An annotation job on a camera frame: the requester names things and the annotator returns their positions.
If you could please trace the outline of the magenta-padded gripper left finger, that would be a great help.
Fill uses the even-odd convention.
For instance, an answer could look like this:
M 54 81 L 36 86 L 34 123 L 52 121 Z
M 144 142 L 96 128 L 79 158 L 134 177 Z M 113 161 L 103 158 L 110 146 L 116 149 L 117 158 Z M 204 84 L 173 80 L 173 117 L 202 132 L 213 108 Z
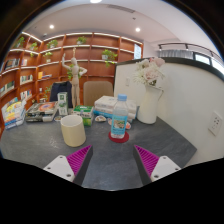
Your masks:
M 69 156 L 59 155 L 44 170 L 81 186 L 92 155 L 93 146 L 88 145 Z

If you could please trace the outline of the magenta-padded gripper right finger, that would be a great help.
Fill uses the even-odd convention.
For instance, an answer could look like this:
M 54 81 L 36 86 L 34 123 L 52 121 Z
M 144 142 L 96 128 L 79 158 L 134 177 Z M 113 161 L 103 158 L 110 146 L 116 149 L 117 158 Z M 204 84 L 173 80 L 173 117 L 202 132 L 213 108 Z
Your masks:
M 169 157 L 159 157 L 138 145 L 134 146 L 133 155 L 144 185 L 180 170 L 180 167 Z

